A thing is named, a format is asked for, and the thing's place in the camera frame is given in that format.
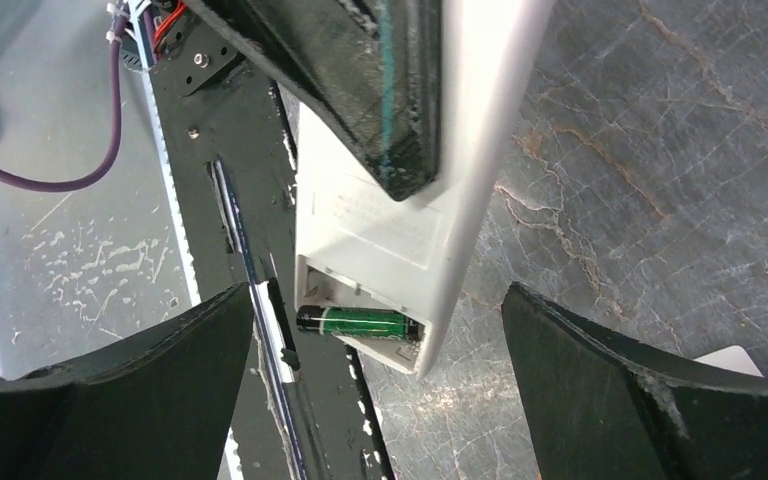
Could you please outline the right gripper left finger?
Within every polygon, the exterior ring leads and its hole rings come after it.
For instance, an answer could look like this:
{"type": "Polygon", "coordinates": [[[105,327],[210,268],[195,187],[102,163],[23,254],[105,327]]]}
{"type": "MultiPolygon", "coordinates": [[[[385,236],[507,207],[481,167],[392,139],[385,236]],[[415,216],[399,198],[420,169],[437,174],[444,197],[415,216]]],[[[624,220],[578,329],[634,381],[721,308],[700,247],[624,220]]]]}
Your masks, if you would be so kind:
{"type": "Polygon", "coordinates": [[[214,479],[253,331],[246,284],[0,379],[0,479],[214,479]]]}

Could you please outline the short white remote control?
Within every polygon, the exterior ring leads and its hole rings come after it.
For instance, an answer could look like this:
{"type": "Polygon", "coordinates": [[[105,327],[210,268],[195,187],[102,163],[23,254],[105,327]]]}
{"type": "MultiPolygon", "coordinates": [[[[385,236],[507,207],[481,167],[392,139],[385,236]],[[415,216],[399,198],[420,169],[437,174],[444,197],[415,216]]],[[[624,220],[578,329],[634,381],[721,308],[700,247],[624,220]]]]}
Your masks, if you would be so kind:
{"type": "Polygon", "coordinates": [[[347,344],[417,376],[433,367],[553,5],[448,1],[437,179],[391,199],[309,107],[299,111],[295,302],[400,312],[416,342],[347,344]]]}

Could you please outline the short remote battery cover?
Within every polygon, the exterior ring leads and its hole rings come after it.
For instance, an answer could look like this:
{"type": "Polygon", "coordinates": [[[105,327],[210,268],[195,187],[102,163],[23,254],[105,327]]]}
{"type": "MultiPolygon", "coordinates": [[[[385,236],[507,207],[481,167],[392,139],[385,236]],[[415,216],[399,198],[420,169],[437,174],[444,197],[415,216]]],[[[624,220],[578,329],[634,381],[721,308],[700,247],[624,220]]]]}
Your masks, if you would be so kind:
{"type": "Polygon", "coordinates": [[[731,345],[695,358],[695,361],[716,368],[755,377],[763,377],[748,352],[739,345],[731,345]]]}

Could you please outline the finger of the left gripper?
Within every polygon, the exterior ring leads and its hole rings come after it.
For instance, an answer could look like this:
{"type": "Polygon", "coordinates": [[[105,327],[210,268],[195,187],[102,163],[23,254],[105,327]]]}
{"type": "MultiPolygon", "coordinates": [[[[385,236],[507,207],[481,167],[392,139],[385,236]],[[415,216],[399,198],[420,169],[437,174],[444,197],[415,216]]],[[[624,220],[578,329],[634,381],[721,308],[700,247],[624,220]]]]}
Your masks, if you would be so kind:
{"type": "Polygon", "coordinates": [[[404,201],[435,180],[442,2],[186,5],[311,108],[390,198],[404,201]]]}

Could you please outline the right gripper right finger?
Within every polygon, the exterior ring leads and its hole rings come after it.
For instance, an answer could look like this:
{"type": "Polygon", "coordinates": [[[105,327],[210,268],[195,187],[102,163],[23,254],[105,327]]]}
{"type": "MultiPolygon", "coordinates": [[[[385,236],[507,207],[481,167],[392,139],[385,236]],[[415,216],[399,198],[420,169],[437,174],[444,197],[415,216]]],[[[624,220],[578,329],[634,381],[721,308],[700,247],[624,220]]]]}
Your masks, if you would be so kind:
{"type": "Polygon", "coordinates": [[[546,479],[768,479],[768,379],[683,358],[520,283],[501,306],[546,479]]]}

